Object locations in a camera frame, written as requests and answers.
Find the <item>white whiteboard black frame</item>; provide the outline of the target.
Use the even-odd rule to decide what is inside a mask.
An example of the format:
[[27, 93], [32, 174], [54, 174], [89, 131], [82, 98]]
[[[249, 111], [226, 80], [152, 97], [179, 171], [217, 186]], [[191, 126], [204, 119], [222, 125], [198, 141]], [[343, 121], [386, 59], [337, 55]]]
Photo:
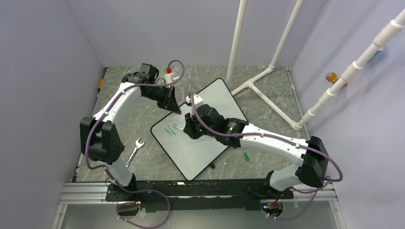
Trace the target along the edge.
[[[215, 79], [196, 94], [224, 118], [247, 120], [223, 79]], [[169, 113], [160, 119], [151, 127], [150, 132], [182, 176], [186, 180], [193, 180], [225, 151], [227, 146], [206, 135], [194, 140], [178, 130], [185, 127], [184, 116], [191, 111], [191, 107], [182, 103], [180, 110], [181, 114]]]

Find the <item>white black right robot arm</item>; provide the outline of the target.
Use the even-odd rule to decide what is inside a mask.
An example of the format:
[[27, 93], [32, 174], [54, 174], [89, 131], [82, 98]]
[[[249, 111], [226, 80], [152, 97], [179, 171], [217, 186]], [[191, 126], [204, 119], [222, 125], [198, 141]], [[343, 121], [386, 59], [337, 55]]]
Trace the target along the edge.
[[224, 146], [255, 148], [291, 162], [290, 166], [270, 171], [266, 176], [263, 192], [269, 198], [294, 185], [314, 188], [324, 185], [327, 152], [318, 137], [305, 140], [278, 135], [242, 119], [224, 118], [207, 104], [185, 115], [183, 132], [191, 139], [209, 136]]

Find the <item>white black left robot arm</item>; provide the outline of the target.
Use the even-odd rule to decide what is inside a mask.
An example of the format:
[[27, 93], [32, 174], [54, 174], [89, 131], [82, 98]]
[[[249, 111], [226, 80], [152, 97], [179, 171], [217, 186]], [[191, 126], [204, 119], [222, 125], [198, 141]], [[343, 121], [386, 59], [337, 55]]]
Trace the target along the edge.
[[183, 78], [185, 67], [181, 61], [176, 62], [181, 65], [181, 72], [173, 72], [168, 65], [163, 84], [158, 83], [159, 70], [143, 63], [137, 72], [122, 78], [116, 93], [98, 113], [80, 121], [80, 145], [87, 168], [103, 169], [124, 200], [132, 200], [138, 188], [136, 176], [121, 158], [125, 146], [117, 129], [127, 112], [142, 97], [155, 101], [158, 108], [181, 114], [174, 84]]

